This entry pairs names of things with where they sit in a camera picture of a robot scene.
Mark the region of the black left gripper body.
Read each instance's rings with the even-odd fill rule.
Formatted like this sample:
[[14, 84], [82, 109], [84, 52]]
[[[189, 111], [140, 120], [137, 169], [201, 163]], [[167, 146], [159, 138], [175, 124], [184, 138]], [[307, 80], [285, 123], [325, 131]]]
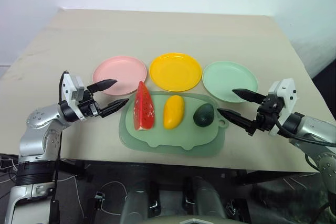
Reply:
[[79, 101], [78, 108], [85, 118], [100, 115], [100, 108], [93, 98], [93, 94], [89, 90], [85, 90], [83, 98]]

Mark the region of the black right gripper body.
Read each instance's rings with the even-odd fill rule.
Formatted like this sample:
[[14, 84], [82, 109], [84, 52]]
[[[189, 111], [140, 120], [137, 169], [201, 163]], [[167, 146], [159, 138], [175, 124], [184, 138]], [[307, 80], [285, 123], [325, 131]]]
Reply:
[[270, 131], [276, 125], [275, 118], [279, 118], [284, 105], [283, 98], [275, 95], [265, 96], [257, 109], [256, 118], [253, 120], [254, 128], [261, 131]]

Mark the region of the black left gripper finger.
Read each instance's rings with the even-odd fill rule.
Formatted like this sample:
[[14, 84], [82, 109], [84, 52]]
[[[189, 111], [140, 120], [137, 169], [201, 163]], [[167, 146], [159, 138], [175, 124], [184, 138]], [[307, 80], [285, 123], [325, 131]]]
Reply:
[[129, 99], [119, 99], [109, 103], [105, 108], [100, 110], [99, 115], [102, 118], [105, 118], [106, 116], [119, 111], [127, 104], [128, 100]]
[[117, 82], [117, 80], [114, 79], [105, 79], [96, 83], [93, 83], [89, 86], [87, 86], [87, 90], [90, 93], [96, 93], [96, 92], [100, 92], [100, 91], [104, 91], [110, 87], [112, 87], [115, 83]]

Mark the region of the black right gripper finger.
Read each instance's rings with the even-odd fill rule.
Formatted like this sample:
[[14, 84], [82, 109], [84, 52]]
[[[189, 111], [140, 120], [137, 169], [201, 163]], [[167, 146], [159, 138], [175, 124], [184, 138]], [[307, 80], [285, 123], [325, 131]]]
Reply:
[[265, 99], [264, 95], [247, 89], [232, 89], [232, 91], [241, 99], [252, 103], [262, 104]]
[[217, 108], [217, 111], [225, 119], [227, 119], [231, 123], [233, 123], [233, 124], [241, 127], [242, 129], [244, 129], [248, 133], [248, 135], [250, 135], [250, 136], [254, 135], [254, 133], [256, 131], [256, 127], [255, 127], [252, 120], [249, 120], [249, 119], [241, 116], [241, 114], [239, 114], [238, 112], [235, 112], [235, 111], [230, 110], [230, 109]]

